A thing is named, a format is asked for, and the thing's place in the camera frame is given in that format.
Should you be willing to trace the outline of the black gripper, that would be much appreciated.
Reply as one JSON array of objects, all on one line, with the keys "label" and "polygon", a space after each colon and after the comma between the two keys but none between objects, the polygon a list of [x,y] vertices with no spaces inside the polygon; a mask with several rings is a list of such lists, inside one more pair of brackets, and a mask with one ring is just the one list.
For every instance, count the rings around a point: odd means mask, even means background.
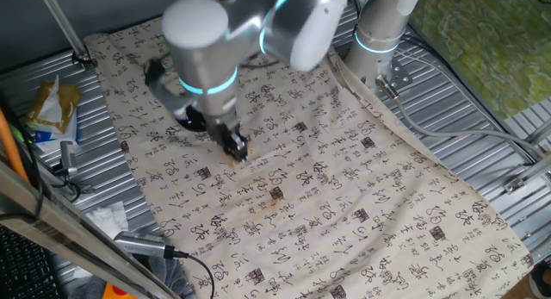
[{"label": "black gripper", "polygon": [[225,154],[244,163],[248,159],[246,139],[238,134],[238,116],[236,113],[207,115],[206,127],[212,140],[223,147]]}]

